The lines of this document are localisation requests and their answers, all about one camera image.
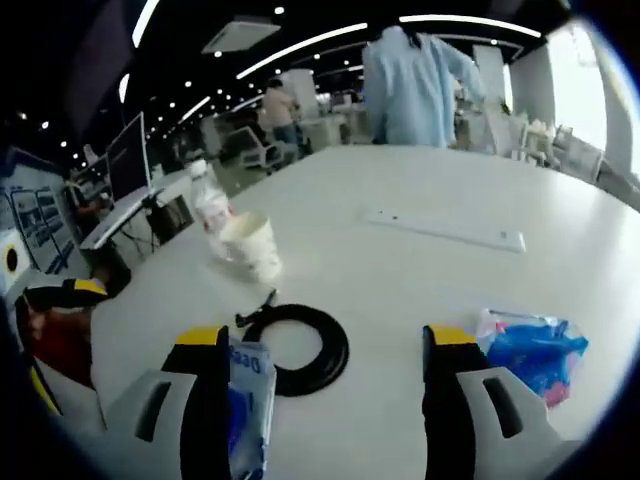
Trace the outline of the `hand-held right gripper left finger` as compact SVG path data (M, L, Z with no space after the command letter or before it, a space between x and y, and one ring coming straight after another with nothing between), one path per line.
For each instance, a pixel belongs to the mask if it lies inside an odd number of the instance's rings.
M139 410L135 437L171 465L171 479L229 479L229 329L178 335Z

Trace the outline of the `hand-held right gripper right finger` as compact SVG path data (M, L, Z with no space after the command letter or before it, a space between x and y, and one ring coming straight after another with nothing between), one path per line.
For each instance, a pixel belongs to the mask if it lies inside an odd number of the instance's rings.
M422 365L427 479L546 476L548 410L518 377L456 327L423 328Z

